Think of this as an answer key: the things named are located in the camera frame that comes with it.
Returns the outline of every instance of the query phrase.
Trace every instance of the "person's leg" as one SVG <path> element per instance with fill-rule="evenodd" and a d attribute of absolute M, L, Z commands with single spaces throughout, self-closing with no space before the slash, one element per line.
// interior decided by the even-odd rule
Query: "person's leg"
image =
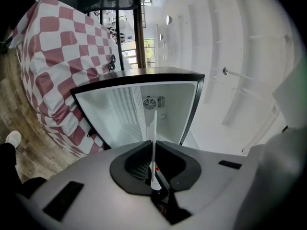
<path fill-rule="evenodd" d="M 14 192 L 19 192 L 22 185 L 15 168 L 15 153 L 20 141 L 21 134 L 18 131 L 13 131 L 6 137 L 6 143 L 0 145 L 2 156 L 0 169 L 2 172 L 2 185 L 4 185 L 3 189 Z"/>

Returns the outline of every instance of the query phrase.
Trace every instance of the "ventilation grille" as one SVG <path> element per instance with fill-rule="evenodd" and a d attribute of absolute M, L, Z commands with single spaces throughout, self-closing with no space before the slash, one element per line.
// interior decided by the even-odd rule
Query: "ventilation grille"
<path fill-rule="evenodd" d="M 158 108 L 165 108 L 165 96 L 158 96 Z"/>
<path fill-rule="evenodd" d="M 157 103 L 154 99 L 148 98 L 143 102 L 143 105 L 145 109 L 153 110 L 157 106 Z"/>

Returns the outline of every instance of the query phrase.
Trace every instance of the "checkered tablecloth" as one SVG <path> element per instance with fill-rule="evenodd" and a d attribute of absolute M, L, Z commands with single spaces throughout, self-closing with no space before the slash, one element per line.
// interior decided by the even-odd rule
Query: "checkered tablecloth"
<path fill-rule="evenodd" d="M 97 20 L 57 0 L 39 0 L 21 19 L 10 47 L 20 48 L 21 78 L 37 119 L 76 157 L 99 152 L 70 89 L 108 73 L 110 33 Z"/>

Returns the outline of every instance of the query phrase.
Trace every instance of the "black pants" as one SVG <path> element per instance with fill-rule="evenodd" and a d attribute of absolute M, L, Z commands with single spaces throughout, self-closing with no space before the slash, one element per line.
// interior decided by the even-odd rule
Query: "black pants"
<path fill-rule="evenodd" d="M 5 190 L 20 193 L 29 198 L 33 192 L 46 181 L 46 179 L 37 177 L 22 184 L 15 168 L 15 147 L 11 143 L 4 143 L 0 145 L 0 152 L 2 153 L 0 169 L 2 177 L 4 177 L 4 180 L 2 181 L 6 183 Z"/>

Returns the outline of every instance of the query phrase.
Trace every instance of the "white sneaker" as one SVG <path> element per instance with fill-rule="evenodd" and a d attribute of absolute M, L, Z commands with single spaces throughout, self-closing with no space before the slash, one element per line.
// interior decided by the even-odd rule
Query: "white sneaker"
<path fill-rule="evenodd" d="M 11 143 L 16 149 L 21 142 L 21 134 L 14 130 L 6 137 L 5 142 Z"/>

